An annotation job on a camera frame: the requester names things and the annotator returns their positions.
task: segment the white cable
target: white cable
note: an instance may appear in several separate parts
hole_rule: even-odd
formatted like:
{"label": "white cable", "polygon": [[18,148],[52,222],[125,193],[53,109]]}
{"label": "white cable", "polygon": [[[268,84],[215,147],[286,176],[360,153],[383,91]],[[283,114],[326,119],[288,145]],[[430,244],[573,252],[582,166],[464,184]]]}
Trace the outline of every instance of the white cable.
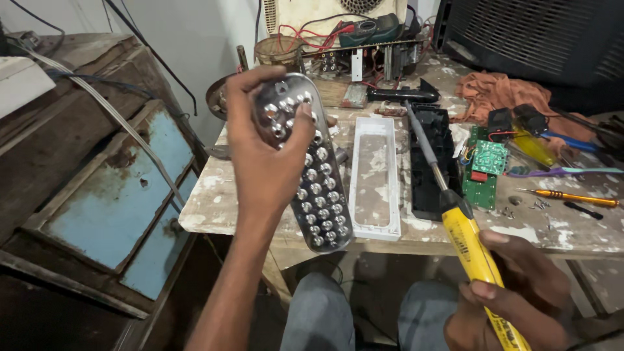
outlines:
{"label": "white cable", "polygon": [[[39,55],[38,53],[34,51],[26,49],[25,47],[22,47],[21,49],[27,51],[30,55],[32,55],[33,57],[47,64],[50,67],[56,68],[59,71],[62,71],[65,73],[73,74],[73,72],[70,71],[68,68],[66,68],[62,64],[59,64],[58,62],[52,59]],[[119,112],[117,112],[117,110],[115,110],[115,108],[112,107],[112,105],[109,104],[109,102],[106,101],[102,97],[102,95],[100,95],[100,93],[98,93],[95,89],[93,89],[93,87],[89,85],[89,83],[85,82],[82,78],[78,78],[78,77],[68,77],[68,78],[76,82],[76,84],[83,87],[89,94],[93,95],[93,97],[97,100],[97,102],[99,102],[100,105],[102,105],[102,107],[104,107],[106,111],[108,111],[110,115],[113,116],[113,118],[116,119],[117,122],[119,122],[119,124],[121,124],[121,126],[139,143],[139,145],[141,145],[143,150],[147,152],[147,154],[150,156],[152,161],[156,164],[156,168],[158,168],[163,178],[165,178],[165,181],[167,181],[167,184],[173,191],[173,194],[175,195],[175,197],[178,199],[181,205],[184,206],[185,201],[182,199],[182,195],[180,194],[180,191],[178,190],[178,188],[175,186],[175,183],[173,183],[173,181],[171,180],[171,177],[169,177],[169,174],[165,170],[165,166],[163,166],[158,156],[154,154],[154,151],[152,151],[152,148],[150,148],[150,146],[145,142],[145,140],[141,138],[139,133],[137,133],[137,131],[135,131],[134,128],[132,128],[132,126],[130,126],[130,124],[119,114]]]}

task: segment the yellow soldering iron handle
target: yellow soldering iron handle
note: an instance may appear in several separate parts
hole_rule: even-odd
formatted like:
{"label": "yellow soldering iron handle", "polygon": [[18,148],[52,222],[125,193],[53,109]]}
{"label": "yellow soldering iron handle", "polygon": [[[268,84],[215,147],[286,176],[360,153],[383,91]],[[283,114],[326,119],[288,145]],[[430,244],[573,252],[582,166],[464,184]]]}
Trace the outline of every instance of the yellow soldering iron handle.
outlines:
{"label": "yellow soldering iron handle", "polygon": [[[442,223],[449,234],[449,239],[455,247],[457,256],[459,256],[459,260],[462,262],[468,277],[471,281],[479,279],[505,287],[490,251],[479,241],[479,227],[474,220],[470,205],[464,199],[459,198],[453,190],[445,190],[445,192],[447,191],[453,192],[454,196],[446,194],[447,196],[443,197],[447,199],[457,197],[458,200],[455,203],[456,206],[442,214]],[[485,311],[492,322],[503,350],[531,351],[527,341],[513,325],[498,315],[493,314],[489,309],[485,308]]]}

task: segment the paint-stained table surface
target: paint-stained table surface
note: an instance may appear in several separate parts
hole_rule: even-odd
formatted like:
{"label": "paint-stained table surface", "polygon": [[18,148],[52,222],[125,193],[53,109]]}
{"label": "paint-stained table surface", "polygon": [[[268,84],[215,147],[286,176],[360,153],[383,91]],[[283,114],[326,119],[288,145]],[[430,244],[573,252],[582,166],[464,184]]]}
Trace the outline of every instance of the paint-stained table surface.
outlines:
{"label": "paint-stained table surface", "polygon": [[[449,115],[462,113],[466,102],[454,95],[457,80],[471,72],[470,69],[451,61],[444,56],[426,57],[415,74],[402,82],[402,86],[417,87],[419,78],[424,78],[440,90],[441,107],[448,109]],[[338,119],[336,127],[330,129],[334,146],[348,150],[349,159],[341,166],[345,189],[349,189],[351,178],[351,152],[353,150],[354,129],[357,117],[381,118],[373,111],[380,103],[369,103],[365,109],[343,109],[330,107],[327,114]],[[399,174],[401,213],[401,238],[397,242],[374,239],[355,239],[347,250],[384,252],[397,254],[454,255],[447,234],[439,222],[417,219],[411,211],[410,156],[407,139],[406,117],[393,117],[396,137],[397,168]],[[470,125],[462,124],[466,130]],[[227,130],[224,129],[217,144],[227,143]],[[580,154],[575,161],[580,167],[601,167],[594,156]],[[520,162],[512,158],[512,165]],[[531,240],[534,245],[546,253],[569,259],[624,259],[624,210],[600,209],[584,205],[605,216],[595,220],[576,210],[569,209],[559,200],[549,200],[551,207],[545,210],[530,209],[536,197],[520,193],[515,188],[553,189],[580,195],[597,197],[619,197],[620,186],[624,178],[612,175],[586,175],[583,182],[572,177],[563,178],[527,178],[514,179],[500,176],[497,185],[497,210],[491,212],[475,211],[477,223],[481,229],[494,229],[507,234],[520,235]],[[519,195],[523,203],[514,206],[508,197]],[[502,215],[505,207],[514,212],[514,219]],[[189,201],[180,215],[180,223],[189,231],[234,234],[236,223],[236,187],[232,164],[211,157],[204,168]],[[275,232],[271,249],[300,251],[300,259],[311,258],[310,251],[300,232],[290,208],[281,219]],[[286,264],[278,265],[283,269]]]}

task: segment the blue metal panel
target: blue metal panel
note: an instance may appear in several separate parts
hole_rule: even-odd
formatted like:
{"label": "blue metal panel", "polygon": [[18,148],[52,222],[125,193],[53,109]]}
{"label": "blue metal panel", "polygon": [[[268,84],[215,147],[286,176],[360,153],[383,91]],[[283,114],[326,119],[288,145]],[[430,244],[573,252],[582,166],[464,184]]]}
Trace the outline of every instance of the blue metal panel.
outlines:
{"label": "blue metal panel", "polygon": [[[190,162],[192,152],[162,104],[136,129],[142,131],[175,180]],[[132,137],[122,145],[116,158],[102,162],[41,230],[111,269],[121,267],[170,191]]]}
{"label": "blue metal panel", "polygon": [[[184,200],[188,199],[196,182],[197,176],[189,172],[180,185],[180,193]],[[152,300],[158,297],[188,239],[188,232],[185,232],[182,227],[179,232],[171,229],[171,222],[178,216],[179,213],[170,202],[128,266],[121,279],[122,284]]]}

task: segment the black tool handle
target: black tool handle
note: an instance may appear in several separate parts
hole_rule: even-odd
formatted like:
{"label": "black tool handle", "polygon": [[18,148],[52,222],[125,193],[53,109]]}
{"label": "black tool handle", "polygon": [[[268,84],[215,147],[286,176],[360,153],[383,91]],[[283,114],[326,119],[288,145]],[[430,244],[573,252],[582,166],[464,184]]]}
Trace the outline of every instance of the black tool handle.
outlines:
{"label": "black tool handle", "polygon": [[605,216],[599,214],[598,212],[594,212],[591,210],[588,210],[584,207],[580,207],[579,205],[575,204],[574,202],[570,202],[570,201],[566,201],[563,203],[564,205],[566,205],[567,207],[571,208],[571,209],[575,209],[575,210],[579,210],[583,213],[586,213],[594,218],[596,218],[597,220],[601,220],[603,219]]}

